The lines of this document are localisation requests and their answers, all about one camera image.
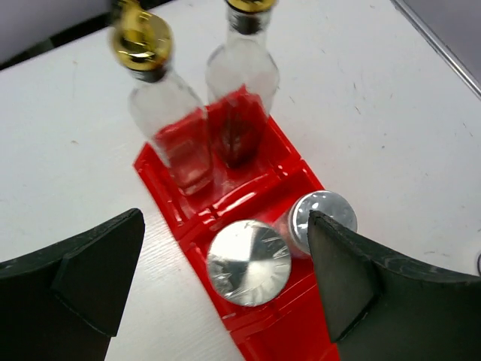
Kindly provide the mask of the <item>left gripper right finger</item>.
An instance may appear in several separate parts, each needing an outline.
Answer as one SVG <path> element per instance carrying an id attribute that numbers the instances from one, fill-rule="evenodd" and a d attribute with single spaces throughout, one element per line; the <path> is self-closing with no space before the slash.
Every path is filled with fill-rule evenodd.
<path id="1" fill-rule="evenodd" d="M 413 259 L 311 211 L 308 241 L 342 360 L 478 360 L 480 279 Z"/>

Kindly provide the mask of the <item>dark sauce cruet bottle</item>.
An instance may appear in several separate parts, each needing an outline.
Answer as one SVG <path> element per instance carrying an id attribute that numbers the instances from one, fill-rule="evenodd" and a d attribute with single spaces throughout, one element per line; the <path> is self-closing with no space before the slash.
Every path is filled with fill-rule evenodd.
<path id="1" fill-rule="evenodd" d="M 231 168 L 254 156 L 268 123 L 280 71 L 266 47 L 276 1 L 227 1 L 226 40 L 207 60 L 210 103 L 221 102 L 214 123 L 216 152 Z"/>

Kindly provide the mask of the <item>blue label white shaker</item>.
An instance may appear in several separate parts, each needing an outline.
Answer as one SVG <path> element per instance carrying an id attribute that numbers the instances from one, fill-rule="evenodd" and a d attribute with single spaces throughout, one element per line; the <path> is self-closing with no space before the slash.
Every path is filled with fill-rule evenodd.
<path id="1" fill-rule="evenodd" d="M 297 199 L 274 223 L 274 228 L 286 242 L 292 257 L 310 257 L 307 229 L 311 211 L 321 211 L 354 232 L 358 229 L 357 216 L 343 196 L 330 190 L 307 193 Z"/>

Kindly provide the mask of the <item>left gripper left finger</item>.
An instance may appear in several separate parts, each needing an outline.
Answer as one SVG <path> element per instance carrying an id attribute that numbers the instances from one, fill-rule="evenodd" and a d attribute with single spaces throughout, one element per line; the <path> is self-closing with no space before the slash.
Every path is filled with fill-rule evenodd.
<path id="1" fill-rule="evenodd" d="M 103 360 L 144 240 L 137 208 L 1 263 L 3 360 Z"/>

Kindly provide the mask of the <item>clear glass cruet bottle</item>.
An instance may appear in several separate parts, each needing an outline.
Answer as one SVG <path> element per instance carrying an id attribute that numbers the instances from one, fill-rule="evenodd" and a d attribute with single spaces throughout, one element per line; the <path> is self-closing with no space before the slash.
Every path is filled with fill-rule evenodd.
<path id="1" fill-rule="evenodd" d="M 174 70 L 174 36 L 161 17 L 138 1 L 112 3 L 110 44 L 116 60 L 136 80 L 129 110 L 169 175 L 185 195 L 213 179 L 207 111 Z"/>

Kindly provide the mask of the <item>steel lid white powder jar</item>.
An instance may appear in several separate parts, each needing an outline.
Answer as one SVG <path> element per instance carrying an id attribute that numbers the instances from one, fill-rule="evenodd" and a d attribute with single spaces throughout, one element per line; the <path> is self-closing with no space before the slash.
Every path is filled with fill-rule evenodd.
<path id="1" fill-rule="evenodd" d="M 239 306 L 270 302 L 284 289 L 291 269 L 291 253 L 280 233 L 258 220 L 227 225 L 207 252 L 207 273 L 214 290 Z"/>

